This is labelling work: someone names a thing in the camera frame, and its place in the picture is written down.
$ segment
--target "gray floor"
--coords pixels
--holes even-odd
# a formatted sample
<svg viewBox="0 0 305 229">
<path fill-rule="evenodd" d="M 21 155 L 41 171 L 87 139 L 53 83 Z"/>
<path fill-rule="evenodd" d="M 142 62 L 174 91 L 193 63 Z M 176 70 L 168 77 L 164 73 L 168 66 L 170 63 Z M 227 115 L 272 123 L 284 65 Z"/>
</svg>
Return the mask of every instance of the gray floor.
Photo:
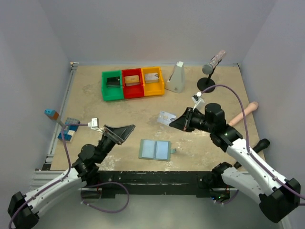
<svg viewBox="0 0 305 229">
<path fill-rule="evenodd" d="M 118 209 L 125 200 L 125 195 L 119 195 L 95 205 Z M 223 207 L 209 198 L 133 195 L 127 209 L 117 214 L 101 213 L 80 202 L 80 193 L 73 193 L 41 218 L 35 229 L 282 229 L 241 193 Z"/>
</svg>

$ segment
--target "robotic arm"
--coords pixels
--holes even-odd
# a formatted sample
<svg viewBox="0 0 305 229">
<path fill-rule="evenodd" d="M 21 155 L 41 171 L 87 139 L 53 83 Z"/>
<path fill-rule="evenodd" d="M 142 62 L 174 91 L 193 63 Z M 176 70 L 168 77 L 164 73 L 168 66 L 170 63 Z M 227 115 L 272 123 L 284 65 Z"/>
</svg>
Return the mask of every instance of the robotic arm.
<svg viewBox="0 0 305 229">
<path fill-rule="evenodd" d="M 300 198 L 278 183 L 262 168 L 262 165 L 297 193 L 301 191 L 300 184 L 294 178 L 288 180 L 276 172 L 251 148 L 252 155 L 250 155 L 246 149 L 246 140 L 235 128 L 226 124 L 224 111 L 219 104 L 207 104 L 205 115 L 196 108 L 188 107 L 181 117 L 170 123 L 170 126 L 186 132 L 198 129 L 210 133 L 212 142 L 234 157 L 252 176 L 249 179 L 249 176 L 239 172 L 230 164 L 221 163 L 213 169 L 214 176 L 211 182 L 220 179 L 225 184 L 236 187 L 258 203 L 261 211 L 272 222 L 279 222 L 299 206 Z"/>
<path fill-rule="evenodd" d="M 121 145 L 128 138 L 134 128 L 135 125 L 117 128 L 105 125 L 102 139 L 98 145 L 84 145 L 78 154 L 78 159 L 70 169 L 37 190 L 26 194 L 18 192 L 13 195 L 8 213 L 11 218 L 16 214 L 13 220 L 15 227 L 17 229 L 33 228 L 48 209 L 63 200 L 72 191 L 89 184 L 96 184 L 99 168 L 95 163 L 101 163 L 116 144 Z"/>
</svg>

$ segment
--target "yellow bin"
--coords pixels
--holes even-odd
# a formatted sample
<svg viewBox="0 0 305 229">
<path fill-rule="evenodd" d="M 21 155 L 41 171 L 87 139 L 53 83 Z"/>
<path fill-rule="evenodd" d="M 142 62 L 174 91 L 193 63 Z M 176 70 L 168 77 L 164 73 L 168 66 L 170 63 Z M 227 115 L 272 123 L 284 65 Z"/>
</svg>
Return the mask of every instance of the yellow bin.
<svg viewBox="0 0 305 229">
<path fill-rule="evenodd" d="M 148 73 L 158 73 L 159 82 L 157 83 L 145 83 L 145 74 Z M 164 80 L 162 77 L 161 67 L 147 67 L 142 68 L 142 78 L 143 78 L 143 87 L 144 87 L 144 96 L 154 96 L 154 95 L 163 95 L 164 94 Z"/>
</svg>

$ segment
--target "black handle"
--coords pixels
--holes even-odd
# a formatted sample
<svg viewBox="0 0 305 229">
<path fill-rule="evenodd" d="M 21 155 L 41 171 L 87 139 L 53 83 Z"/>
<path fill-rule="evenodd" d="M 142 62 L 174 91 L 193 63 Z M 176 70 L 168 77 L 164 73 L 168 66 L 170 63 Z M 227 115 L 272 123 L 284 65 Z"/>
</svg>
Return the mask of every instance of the black handle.
<svg viewBox="0 0 305 229">
<path fill-rule="evenodd" d="M 252 149 L 258 153 L 264 149 L 267 149 L 270 146 L 270 141 L 266 138 L 259 140 L 259 142 Z M 240 168 L 242 165 L 238 163 L 238 161 L 234 164 L 234 168 Z"/>
</svg>

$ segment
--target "table top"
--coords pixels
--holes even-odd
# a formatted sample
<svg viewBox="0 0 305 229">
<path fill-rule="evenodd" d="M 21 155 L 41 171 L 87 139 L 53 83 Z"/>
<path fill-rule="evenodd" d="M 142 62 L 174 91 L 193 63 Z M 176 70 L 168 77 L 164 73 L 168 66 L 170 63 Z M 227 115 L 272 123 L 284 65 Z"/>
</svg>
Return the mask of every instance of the table top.
<svg viewBox="0 0 305 229">
<path fill-rule="evenodd" d="M 101 72 L 120 69 L 139 68 L 142 66 L 102 65 L 79 66 L 73 80 L 70 96 L 67 101 L 65 117 L 79 119 L 81 123 L 90 122 L 91 118 L 99 118 L 100 127 L 123 126 L 134 124 L 136 128 L 121 145 L 115 146 L 107 155 L 100 170 L 130 170 L 130 171 L 209 171 L 221 162 L 235 163 L 235 159 L 216 147 L 209 138 L 209 134 L 195 130 L 186 133 L 157 122 L 160 111 L 166 111 L 181 116 L 186 107 L 193 107 L 191 96 L 198 92 L 197 81 L 205 77 L 202 66 L 185 66 L 185 89 L 177 94 L 165 90 L 163 96 L 144 97 L 121 101 L 104 102 L 101 94 Z M 164 82 L 170 77 L 173 66 L 161 66 Z M 231 87 L 240 96 L 243 105 L 249 101 L 244 88 L 238 66 L 218 66 L 213 80 L 216 84 Z M 235 95 L 226 88 L 217 87 L 212 93 L 204 94 L 205 104 L 218 103 L 225 112 L 229 122 L 241 108 Z M 256 145 L 259 136 L 252 114 L 247 116 L 250 146 Z M 243 122 L 234 126 L 245 136 Z M 81 148 L 85 144 L 97 145 L 101 133 L 90 128 L 79 127 L 76 136 L 68 143 L 71 162 L 77 159 Z M 141 139 L 170 141 L 177 152 L 171 154 L 170 161 L 156 161 L 139 159 Z M 63 144 L 58 141 L 55 149 L 52 170 L 66 170 L 67 158 Z"/>
</svg>

